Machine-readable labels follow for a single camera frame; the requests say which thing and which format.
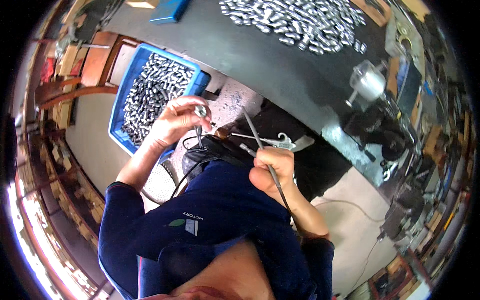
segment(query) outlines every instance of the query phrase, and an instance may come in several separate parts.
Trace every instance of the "right hand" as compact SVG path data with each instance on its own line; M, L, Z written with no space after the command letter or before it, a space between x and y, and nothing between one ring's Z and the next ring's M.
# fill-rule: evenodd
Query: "right hand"
M257 189L265 192L268 196L285 206L267 165L271 165L275 170L285 196L293 195L299 192L293 182L293 158L293 152L287 149L265 147L262 150L259 148L257 150L257 158L253 159L255 167L249 173L250 182Z

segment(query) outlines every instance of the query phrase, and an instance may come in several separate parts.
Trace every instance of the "t-shirt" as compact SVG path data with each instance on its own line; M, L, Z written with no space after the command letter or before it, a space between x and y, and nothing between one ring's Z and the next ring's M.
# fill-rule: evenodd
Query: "t-shirt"
M330 300L333 244L315 239L300 246L287 210L252 185L249 171L212 161L185 193L146 214L133 187L111 184L98 256L119 293L125 299L168 294L248 239L277 300Z

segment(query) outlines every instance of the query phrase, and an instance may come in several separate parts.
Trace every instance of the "person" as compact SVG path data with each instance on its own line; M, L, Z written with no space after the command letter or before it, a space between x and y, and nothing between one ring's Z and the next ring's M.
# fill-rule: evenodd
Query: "person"
M195 115L196 105L207 108L206 117ZM194 125L211 130L211 117L200 97L171 100L108 186L102 270L125 299L330 300L334 246L324 218L292 180L289 150L259 149L244 168L211 161L183 194L144 212L139 192L160 154Z

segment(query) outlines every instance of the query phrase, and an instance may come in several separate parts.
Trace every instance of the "blue plastic crate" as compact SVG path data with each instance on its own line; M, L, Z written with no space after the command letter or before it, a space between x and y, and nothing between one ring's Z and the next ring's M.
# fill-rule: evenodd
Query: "blue plastic crate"
M135 146L130 141L128 134L122 132L121 130L124 121L123 116L125 114L123 108L125 107L125 100L127 99L127 95L132 88L133 80L138 78L138 76L142 72L142 67L145 65L148 57L152 52L157 53L158 55L163 56L167 59L174 60L194 70L190 83L183 92L184 96L200 96L204 92L206 86L211 79L211 76L201 71L200 67L196 63L185 60L177 55L163 51L151 45L140 44L137 47L137 50L132 57L132 60L130 60L128 69L121 80L119 91L117 93L115 103L113 104L112 114L110 116L110 124L108 125L108 135L110 136L110 138L114 140L120 147L122 147L123 150L130 154L130 156L133 156L133 154L137 151L138 146ZM177 144L175 143L174 145L165 149L158 162L162 163L167 160L175 150L176 146Z

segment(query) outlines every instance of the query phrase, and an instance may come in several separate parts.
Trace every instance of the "gray metal table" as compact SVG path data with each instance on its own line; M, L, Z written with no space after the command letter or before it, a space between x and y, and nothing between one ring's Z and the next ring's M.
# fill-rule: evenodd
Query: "gray metal table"
M105 30L173 49L234 78L321 134L374 186L383 183L381 159L372 163L339 127L352 112L345 100L352 92L348 81L353 67L388 57L385 29L368 16L367 25L355 30L356 38L368 45L365 55L345 48L315 56L281 44L276 34L236 26L220 13L217 0L192 0L177 24L151 24L151 14L149 9L123 5ZM381 157L380 146L367 149Z

